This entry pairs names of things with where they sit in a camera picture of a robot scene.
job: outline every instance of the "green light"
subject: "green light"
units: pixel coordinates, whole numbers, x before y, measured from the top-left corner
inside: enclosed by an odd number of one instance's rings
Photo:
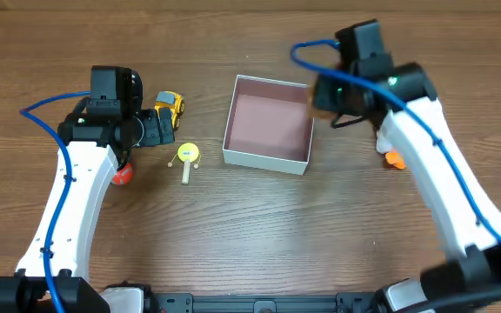
[[[390,85],[390,87],[393,87],[393,86],[397,85],[398,80],[399,80],[399,78],[397,78],[397,77],[389,77],[388,84]]]

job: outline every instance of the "wooden table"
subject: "wooden table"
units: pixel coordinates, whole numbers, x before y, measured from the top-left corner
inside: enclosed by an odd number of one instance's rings
[[[108,190],[90,261],[97,290],[128,279],[198,295],[335,294],[376,290],[443,262],[411,173],[382,166],[367,124],[316,123],[304,176],[223,162],[236,74],[312,83],[291,63],[291,45],[373,17],[396,63],[424,66],[501,209],[501,13],[0,11],[0,276],[13,273],[34,236],[57,161],[52,139],[18,110],[88,90],[93,64],[138,70],[145,107],[160,90],[187,103],[177,143],[136,150],[133,182]],[[304,55],[337,60],[326,49]],[[57,127],[74,103],[36,114]],[[185,142],[203,152],[189,186],[179,182],[182,166],[166,167]]]

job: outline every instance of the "white box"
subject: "white box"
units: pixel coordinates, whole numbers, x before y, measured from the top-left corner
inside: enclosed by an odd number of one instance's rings
[[[313,119],[302,83],[237,75],[224,136],[224,161],[303,175]]]

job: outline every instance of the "yellow rattle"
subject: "yellow rattle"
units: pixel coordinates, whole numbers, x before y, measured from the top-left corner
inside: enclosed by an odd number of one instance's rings
[[[181,147],[179,147],[177,154],[173,157],[171,162],[167,163],[167,167],[173,166],[173,161],[176,157],[184,163],[183,178],[181,179],[181,183],[189,184],[190,164],[198,160],[198,162],[194,165],[194,168],[198,169],[198,165],[200,164],[200,151],[198,151],[198,147],[194,143],[183,143]]]

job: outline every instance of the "orange toy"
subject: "orange toy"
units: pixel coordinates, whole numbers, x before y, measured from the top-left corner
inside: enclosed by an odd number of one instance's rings
[[[388,164],[391,164],[400,170],[405,169],[405,161],[401,157],[401,155],[399,153],[397,153],[397,151],[392,150],[391,152],[386,153],[385,156],[386,156],[386,162]]]
[[[132,166],[130,163],[127,163],[122,170],[118,171],[111,182],[117,186],[123,186],[130,182],[132,178]]]

